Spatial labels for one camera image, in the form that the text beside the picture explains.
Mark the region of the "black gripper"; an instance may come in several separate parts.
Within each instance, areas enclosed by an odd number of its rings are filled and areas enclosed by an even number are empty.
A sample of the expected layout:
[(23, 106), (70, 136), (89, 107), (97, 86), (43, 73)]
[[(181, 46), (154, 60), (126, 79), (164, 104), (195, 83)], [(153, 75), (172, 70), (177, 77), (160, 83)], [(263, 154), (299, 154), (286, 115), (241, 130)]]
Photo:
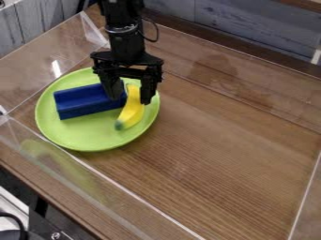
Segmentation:
[(164, 61), (142, 52), (133, 60), (118, 60), (110, 52), (92, 52), (92, 71), (110, 100), (120, 98), (124, 86), (120, 77), (140, 79), (140, 103), (148, 105), (161, 82)]

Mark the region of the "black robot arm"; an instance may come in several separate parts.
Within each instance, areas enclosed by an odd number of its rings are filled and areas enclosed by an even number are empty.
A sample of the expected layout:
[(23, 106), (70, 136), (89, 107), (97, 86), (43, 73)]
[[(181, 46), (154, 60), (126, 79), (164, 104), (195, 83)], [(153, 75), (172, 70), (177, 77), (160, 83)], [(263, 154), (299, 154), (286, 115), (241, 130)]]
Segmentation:
[(150, 103), (156, 85), (161, 82), (164, 61), (145, 52), (141, 16), (142, 0), (97, 0), (100, 13), (105, 18), (105, 31), (109, 37), (109, 50), (92, 52), (92, 71), (97, 75), (102, 89), (112, 100), (120, 98), (124, 84), (120, 78), (140, 81), (138, 102)]

